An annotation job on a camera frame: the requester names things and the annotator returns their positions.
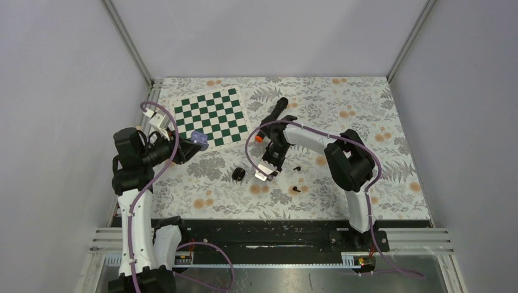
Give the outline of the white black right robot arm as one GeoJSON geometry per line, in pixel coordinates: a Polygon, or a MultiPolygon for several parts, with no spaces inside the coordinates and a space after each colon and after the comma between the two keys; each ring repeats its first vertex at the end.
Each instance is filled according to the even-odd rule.
{"type": "Polygon", "coordinates": [[[376,155],[362,142],[358,133],[348,129],[333,135],[296,122],[287,115],[281,120],[267,117],[258,130],[270,139],[255,177],[270,181],[282,171],[287,151],[300,145],[324,156],[335,184],[344,190],[349,206],[350,235],[353,248],[366,251],[374,244],[374,223],[368,190],[382,175],[376,155]]]}

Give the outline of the purple earbud charging case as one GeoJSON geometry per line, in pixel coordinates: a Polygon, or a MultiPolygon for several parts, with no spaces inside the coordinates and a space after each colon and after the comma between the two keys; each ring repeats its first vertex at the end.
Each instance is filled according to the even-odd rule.
{"type": "Polygon", "coordinates": [[[208,136],[199,131],[192,131],[190,141],[200,146],[200,151],[205,151],[209,147],[208,136]]]}

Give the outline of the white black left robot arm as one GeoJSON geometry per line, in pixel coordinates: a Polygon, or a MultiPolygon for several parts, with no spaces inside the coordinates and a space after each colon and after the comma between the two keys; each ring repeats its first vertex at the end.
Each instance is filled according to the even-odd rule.
{"type": "Polygon", "coordinates": [[[165,162],[183,164],[208,148],[207,136],[193,132],[188,139],[176,138],[166,129],[149,142],[136,128],[125,128],[113,136],[118,154],[112,162],[112,187],[122,219],[122,260],[119,277],[108,284],[109,292],[176,292],[172,271],[175,251],[189,245],[181,217],[151,225],[154,167],[165,162]]]}

